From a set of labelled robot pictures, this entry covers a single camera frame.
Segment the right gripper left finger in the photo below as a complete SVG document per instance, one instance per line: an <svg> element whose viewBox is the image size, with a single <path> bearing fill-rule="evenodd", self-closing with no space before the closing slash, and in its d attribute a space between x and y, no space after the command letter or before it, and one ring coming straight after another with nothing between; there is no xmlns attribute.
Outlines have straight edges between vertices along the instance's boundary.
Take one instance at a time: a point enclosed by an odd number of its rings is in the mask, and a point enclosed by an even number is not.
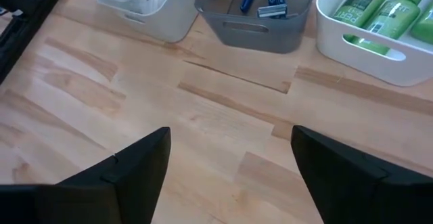
<svg viewBox="0 0 433 224"><path fill-rule="evenodd" d="M1 186L1 223L151 223L170 157L161 127L56 184Z"/></svg>

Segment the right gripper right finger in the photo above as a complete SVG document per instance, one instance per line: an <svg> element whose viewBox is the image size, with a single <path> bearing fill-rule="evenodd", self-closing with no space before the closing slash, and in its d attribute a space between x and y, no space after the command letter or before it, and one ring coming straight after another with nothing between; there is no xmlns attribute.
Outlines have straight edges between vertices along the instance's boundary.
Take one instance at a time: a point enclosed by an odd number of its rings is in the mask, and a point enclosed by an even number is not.
<svg viewBox="0 0 433 224"><path fill-rule="evenodd" d="M432 224L431 177L301 125L290 143L324 223Z"/></svg>

